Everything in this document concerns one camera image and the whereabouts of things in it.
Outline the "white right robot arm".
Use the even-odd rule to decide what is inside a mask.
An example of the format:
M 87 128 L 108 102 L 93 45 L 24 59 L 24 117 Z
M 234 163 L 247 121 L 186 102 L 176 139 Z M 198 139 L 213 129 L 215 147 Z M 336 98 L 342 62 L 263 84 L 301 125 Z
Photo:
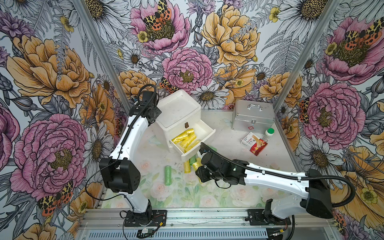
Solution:
M 322 175 L 310 169 L 305 173 L 284 172 L 257 166 L 242 160 L 230 160 L 208 146 L 199 150 L 202 166 L 196 171 L 201 182 L 224 181 L 230 187 L 264 186 L 289 193 L 280 199 L 269 199 L 258 214 L 250 214 L 248 221 L 260 221 L 266 225 L 279 225 L 297 214 L 308 213 L 321 219 L 333 218 L 333 209 L 352 202 L 356 195 L 355 186 L 344 177 Z M 331 180 L 344 182 L 350 192 L 338 203 L 331 200 Z

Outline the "white drawer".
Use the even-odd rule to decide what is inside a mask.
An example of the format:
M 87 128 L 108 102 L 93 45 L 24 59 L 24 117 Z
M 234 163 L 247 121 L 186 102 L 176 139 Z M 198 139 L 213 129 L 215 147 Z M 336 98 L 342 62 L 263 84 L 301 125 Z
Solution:
M 172 140 L 169 141 L 174 150 L 180 155 L 182 162 L 186 162 L 198 153 L 201 142 L 205 144 L 210 144 L 213 141 L 216 133 L 215 129 L 212 129 L 202 120 L 199 120 L 197 123 L 192 124 L 190 129 L 194 130 L 193 135 L 195 136 L 195 138 L 185 148 L 181 146 L 181 143 L 183 141 L 176 144 Z

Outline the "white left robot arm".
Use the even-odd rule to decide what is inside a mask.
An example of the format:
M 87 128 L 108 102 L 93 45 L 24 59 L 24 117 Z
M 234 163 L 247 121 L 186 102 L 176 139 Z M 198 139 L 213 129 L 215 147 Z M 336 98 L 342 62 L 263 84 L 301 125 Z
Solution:
M 142 136 L 160 114 L 157 93 L 140 90 L 117 147 L 99 162 L 106 188 L 123 197 L 131 206 L 125 217 L 126 224 L 147 226 L 153 219 L 151 202 L 139 189 L 141 173 L 134 161 Z

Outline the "white plastic drawer cabinet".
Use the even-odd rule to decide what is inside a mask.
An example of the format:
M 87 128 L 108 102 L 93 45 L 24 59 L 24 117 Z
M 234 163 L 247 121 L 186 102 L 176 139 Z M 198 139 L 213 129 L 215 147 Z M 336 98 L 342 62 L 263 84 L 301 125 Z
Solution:
M 171 140 L 201 119 L 201 105 L 184 90 L 178 90 L 161 99 L 157 107 L 161 114 L 152 124 L 153 132 L 172 152 Z

